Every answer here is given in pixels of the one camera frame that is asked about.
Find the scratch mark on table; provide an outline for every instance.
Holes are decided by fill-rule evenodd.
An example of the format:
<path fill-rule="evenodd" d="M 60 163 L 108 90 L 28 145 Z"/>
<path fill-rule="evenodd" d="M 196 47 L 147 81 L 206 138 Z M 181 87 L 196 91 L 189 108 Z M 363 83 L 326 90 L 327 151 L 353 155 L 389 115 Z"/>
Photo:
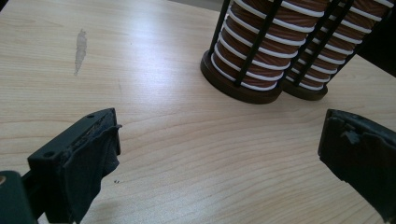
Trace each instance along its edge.
<path fill-rule="evenodd" d="M 81 29 L 77 36 L 77 52 L 76 52 L 76 71 L 75 71 L 75 76 L 78 75 L 78 70 L 82 65 L 82 61 L 84 61 L 85 55 L 87 54 L 87 37 L 85 37 L 85 34 L 87 34 L 84 30 Z"/>

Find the dark wooden base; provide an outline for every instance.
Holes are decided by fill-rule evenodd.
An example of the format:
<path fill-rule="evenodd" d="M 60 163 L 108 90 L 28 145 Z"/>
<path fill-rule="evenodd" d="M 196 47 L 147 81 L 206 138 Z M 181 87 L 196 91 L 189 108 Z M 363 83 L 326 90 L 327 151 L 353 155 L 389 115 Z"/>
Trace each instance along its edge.
<path fill-rule="evenodd" d="M 249 104 L 264 105 L 277 99 L 282 89 L 275 87 L 270 91 L 254 91 L 245 87 L 236 87 L 231 80 L 220 74 L 212 65 L 208 51 L 201 60 L 201 71 L 205 78 L 219 91 L 233 97 L 236 100 Z"/>
<path fill-rule="evenodd" d="M 320 91 L 311 91 L 303 87 L 296 87 L 290 81 L 284 79 L 281 83 L 283 91 L 288 94 L 298 97 L 307 101 L 318 101 L 321 100 L 327 93 L 328 89 L 326 86 Z"/>

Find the light wood grain surface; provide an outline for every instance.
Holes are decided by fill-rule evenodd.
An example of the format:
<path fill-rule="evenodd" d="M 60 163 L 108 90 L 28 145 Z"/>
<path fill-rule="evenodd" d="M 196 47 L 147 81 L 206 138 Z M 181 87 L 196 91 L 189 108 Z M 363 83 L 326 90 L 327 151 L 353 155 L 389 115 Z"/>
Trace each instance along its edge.
<path fill-rule="evenodd" d="M 218 15 L 164 0 L 9 1 L 1 170 L 23 175 L 31 153 L 115 107 L 120 166 L 83 223 L 382 223 L 317 150 L 328 108 L 396 130 L 396 79 L 355 57 L 319 102 L 286 93 L 269 105 L 235 101 L 199 69 Z M 75 76 L 81 29 L 88 47 Z"/>

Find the table surface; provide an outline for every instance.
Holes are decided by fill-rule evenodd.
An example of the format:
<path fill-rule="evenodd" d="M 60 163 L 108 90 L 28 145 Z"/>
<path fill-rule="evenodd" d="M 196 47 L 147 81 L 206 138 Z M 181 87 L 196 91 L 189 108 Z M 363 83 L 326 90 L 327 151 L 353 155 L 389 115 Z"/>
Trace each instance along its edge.
<path fill-rule="evenodd" d="M 23 175 L 50 139 L 115 107 L 120 166 L 83 223 L 382 223 L 317 151 L 328 108 L 396 130 L 396 79 L 357 56 L 321 101 L 238 102 L 199 68 L 218 16 L 165 0 L 8 2 L 1 170 Z M 87 55 L 74 75 L 81 29 Z"/>

